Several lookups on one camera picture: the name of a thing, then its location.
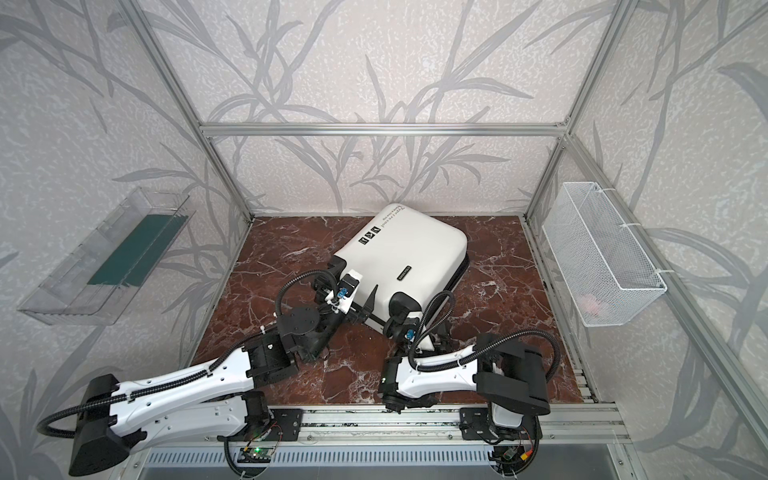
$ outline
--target aluminum frame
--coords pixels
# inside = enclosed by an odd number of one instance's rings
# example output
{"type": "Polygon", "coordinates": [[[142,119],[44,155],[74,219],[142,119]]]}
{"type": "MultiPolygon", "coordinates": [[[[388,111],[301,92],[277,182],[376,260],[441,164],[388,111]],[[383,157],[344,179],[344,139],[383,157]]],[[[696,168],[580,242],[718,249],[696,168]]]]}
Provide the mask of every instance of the aluminum frame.
{"type": "Polygon", "coordinates": [[[250,220],[251,212],[245,201],[245,197],[242,192],[240,192],[240,189],[237,188],[237,184],[228,171],[227,166],[219,157],[219,154],[200,131],[200,120],[197,118],[197,113],[189,98],[185,95],[184,89],[181,87],[181,82],[176,76],[173,68],[170,66],[170,62],[166,58],[160,42],[157,40],[152,27],[149,25],[149,21],[144,15],[141,6],[139,6],[137,0],[115,0],[115,2],[123,13],[127,26],[133,31],[139,44],[149,57],[152,66],[157,71],[157,74],[160,75],[161,80],[168,89],[170,96],[174,99],[174,102],[181,112],[181,116],[184,117],[192,135],[195,136],[195,139],[200,144],[200,148],[206,154],[211,166],[214,168],[214,172],[216,172],[218,177],[224,183],[225,188],[230,193],[232,200],[237,204],[240,211],[248,220],[250,220]]]}
{"type": "Polygon", "coordinates": [[[606,445],[619,480],[647,480],[634,445],[606,445]]]}
{"type": "MultiPolygon", "coordinates": [[[[342,445],[484,445],[484,442],[462,440],[458,424],[459,409],[485,404],[436,405],[427,409],[406,409],[398,415],[387,412],[384,405],[304,405],[299,440],[291,443],[301,446],[342,445]]],[[[539,417],[543,438],[541,444],[599,444],[608,445],[611,455],[622,459],[633,452],[627,428],[613,403],[552,404],[551,413],[539,417]]],[[[511,445],[515,442],[502,442],[511,445]]],[[[189,442],[169,442],[163,448],[209,447],[220,444],[215,439],[202,438],[189,442]]],[[[232,442],[233,448],[246,445],[232,442]]],[[[275,442],[261,442],[272,446],[275,442]]],[[[129,457],[116,467],[111,480],[135,480],[141,475],[151,450],[129,457]]],[[[637,468],[636,462],[625,462],[628,468],[637,468]]]]}
{"type": "MultiPolygon", "coordinates": [[[[584,176],[604,189],[613,188],[587,148],[575,136],[563,138],[565,150],[574,158],[584,176]]],[[[605,193],[627,223],[640,223],[616,190],[605,193]]],[[[660,270],[674,270],[656,243],[641,225],[633,225],[635,237],[650,261],[660,270]]],[[[664,298],[704,362],[717,378],[733,407],[741,415],[757,443],[768,455],[768,400],[746,372],[741,361],[718,333],[709,317],[675,273],[662,273],[667,282],[664,298]]]]}
{"type": "MultiPolygon", "coordinates": [[[[541,255],[541,251],[538,249],[533,231],[531,231],[531,226],[528,225],[528,222],[523,218],[521,218],[520,224],[523,227],[523,233],[525,234],[525,239],[528,241],[528,246],[531,248],[533,263],[544,284],[544,292],[547,295],[549,306],[552,308],[554,321],[557,323],[558,330],[560,330],[560,335],[563,338],[565,352],[571,360],[571,367],[588,372],[588,369],[584,368],[585,364],[581,361],[581,353],[578,351],[578,342],[573,334],[571,325],[568,323],[568,315],[565,313],[563,303],[560,301],[557,292],[554,291],[552,278],[549,275],[549,269],[544,262],[544,257],[541,255]]],[[[591,380],[591,375],[587,375],[587,378],[588,380],[591,380]]]]}
{"type": "MultiPolygon", "coordinates": [[[[576,94],[576,99],[571,107],[571,111],[568,112],[568,116],[565,118],[565,134],[570,134],[576,128],[576,124],[581,119],[581,114],[584,112],[589,99],[594,93],[594,89],[598,86],[600,78],[605,72],[605,67],[611,60],[616,47],[621,40],[621,36],[624,34],[624,30],[627,29],[629,20],[637,7],[639,0],[618,0],[614,6],[614,10],[611,13],[611,20],[608,22],[608,26],[605,29],[603,39],[598,46],[598,50],[594,54],[592,63],[587,69],[587,73],[584,75],[584,80],[581,82],[581,87],[576,94]]],[[[531,202],[528,204],[528,209],[525,211],[526,218],[533,214],[536,205],[541,201],[541,195],[544,193],[544,189],[549,180],[554,175],[554,172],[560,166],[560,159],[565,147],[562,144],[562,137],[558,137],[558,142],[554,146],[554,150],[547,162],[547,167],[541,174],[536,190],[534,190],[531,202]]]]}
{"type": "Polygon", "coordinates": [[[245,232],[243,232],[243,238],[241,238],[240,241],[237,242],[237,251],[233,252],[234,255],[232,255],[230,264],[227,267],[227,275],[226,277],[222,276],[222,278],[227,278],[227,281],[219,283],[219,286],[216,288],[216,291],[214,292],[214,296],[211,297],[210,302],[208,303],[208,308],[206,309],[205,317],[203,318],[203,324],[205,324],[206,328],[200,328],[200,331],[197,332],[197,334],[195,334],[195,337],[192,341],[194,348],[190,349],[189,353],[187,353],[187,355],[184,356],[184,360],[182,360],[182,362],[179,365],[180,369],[184,369],[192,365],[192,361],[194,360],[195,353],[197,352],[197,347],[199,347],[200,342],[203,341],[203,335],[205,335],[205,331],[207,329],[208,323],[210,323],[210,319],[213,318],[214,316],[214,313],[216,311],[216,305],[219,304],[219,300],[221,300],[221,296],[224,295],[224,290],[227,288],[227,283],[229,281],[230,276],[232,276],[232,271],[235,270],[235,266],[237,265],[237,259],[240,258],[240,251],[245,246],[246,240],[248,240],[250,229],[253,228],[252,221],[248,221],[247,224],[248,224],[248,227],[245,229],[245,232]]]}
{"type": "Polygon", "coordinates": [[[347,123],[215,123],[202,124],[207,137],[338,136],[363,137],[558,137],[565,124],[347,124],[347,123]]]}

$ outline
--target metal grille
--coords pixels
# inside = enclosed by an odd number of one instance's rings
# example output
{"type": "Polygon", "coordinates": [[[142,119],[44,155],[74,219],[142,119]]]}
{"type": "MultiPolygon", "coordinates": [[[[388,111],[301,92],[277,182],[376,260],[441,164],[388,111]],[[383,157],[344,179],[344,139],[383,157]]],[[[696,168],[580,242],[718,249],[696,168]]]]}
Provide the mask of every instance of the metal grille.
{"type": "Polygon", "coordinates": [[[543,230],[586,326],[624,325],[667,291],[595,182],[563,183],[543,230]]]}
{"type": "MultiPolygon", "coordinates": [[[[269,467],[490,465],[486,445],[280,445],[269,467]]],[[[156,447],[146,468],[226,466],[218,447],[156,447]]]]}

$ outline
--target black mounting bracket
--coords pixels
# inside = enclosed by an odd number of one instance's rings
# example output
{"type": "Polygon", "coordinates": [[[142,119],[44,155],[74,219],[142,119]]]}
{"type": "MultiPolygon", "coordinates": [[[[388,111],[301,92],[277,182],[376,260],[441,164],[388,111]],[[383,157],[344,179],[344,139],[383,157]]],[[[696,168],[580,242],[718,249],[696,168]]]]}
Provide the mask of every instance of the black mounting bracket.
{"type": "Polygon", "coordinates": [[[275,415],[277,425],[272,427],[270,434],[263,441],[265,442],[295,442],[299,439],[299,430],[301,430],[301,418],[304,415],[302,409],[272,409],[275,415]]]}
{"type": "Polygon", "coordinates": [[[460,419],[459,429],[464,440],[485,440],[496,442],[498,440],[531,440],[541,439],[541,428],[536,429],[536,421],[533,415],[523,415],[522,422],[516,429],[498,427],[491,422],[488,407],[465,408],[458,410],[460,419]]]}

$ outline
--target clear plastic tray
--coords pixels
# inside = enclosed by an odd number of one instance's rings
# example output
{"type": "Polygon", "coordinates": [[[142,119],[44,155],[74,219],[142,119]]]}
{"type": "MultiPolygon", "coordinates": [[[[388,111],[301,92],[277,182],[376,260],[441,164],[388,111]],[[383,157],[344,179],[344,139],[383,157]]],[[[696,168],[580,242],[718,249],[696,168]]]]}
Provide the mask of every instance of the clear plastic tray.
{"type": "Polygon", "coordinates": [[[188,199],[137,188],[19,311],[49,325],[114,324],[194,214],[188,199]]]}

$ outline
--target vent slot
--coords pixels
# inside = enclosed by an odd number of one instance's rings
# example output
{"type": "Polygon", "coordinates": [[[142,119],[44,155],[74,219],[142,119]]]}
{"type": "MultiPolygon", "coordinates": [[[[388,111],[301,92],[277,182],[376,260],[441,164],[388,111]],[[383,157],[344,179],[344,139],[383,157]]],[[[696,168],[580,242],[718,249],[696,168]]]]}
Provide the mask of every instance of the vent slot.
{"type": "MultiPolygon", "coordinates": [[[[490,449],[487,445],[280,445],[270,467],[490,465],[490,449]]],[[[220,446],[155,447],[144,464],[145,468],[226,466],[220,446]]]]}

